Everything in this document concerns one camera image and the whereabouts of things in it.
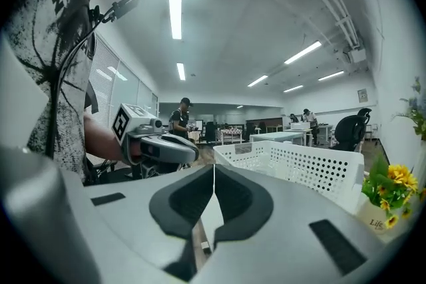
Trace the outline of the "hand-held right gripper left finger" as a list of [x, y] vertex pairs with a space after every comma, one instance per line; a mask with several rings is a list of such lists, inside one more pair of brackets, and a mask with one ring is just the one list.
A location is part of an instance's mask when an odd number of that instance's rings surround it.
[[72, 172], [63, 173], [72, 213], [96, 263], [99, 283], [181, 283], [165, 271], [178, 261], [185, 240], [166, 235], [149, 211], [159, 189], [194, 176], [212, 175], [191, 168], [147, 180], [84, 187]]

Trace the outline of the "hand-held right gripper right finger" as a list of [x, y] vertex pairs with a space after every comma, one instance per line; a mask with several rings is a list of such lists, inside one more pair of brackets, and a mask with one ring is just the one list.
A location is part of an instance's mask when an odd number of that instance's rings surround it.
[[[383, 283], [404, 236], [382, 242], [356, 217], [300, 184], [217, 165], [216, 191], [255, 193], [243, 217], [225, 223], [194, 283]], [[266, 195], [256, 192], [265, 190]]]

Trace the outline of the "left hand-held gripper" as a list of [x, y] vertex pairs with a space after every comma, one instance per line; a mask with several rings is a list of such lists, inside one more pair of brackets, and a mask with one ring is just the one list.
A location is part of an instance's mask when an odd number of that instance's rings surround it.
[[169, 134], [162, 121], [134, 104], [120, 104], [112, 122], [130, 178], [149, 178], [175, 172], [198, 159], [189, 140]]

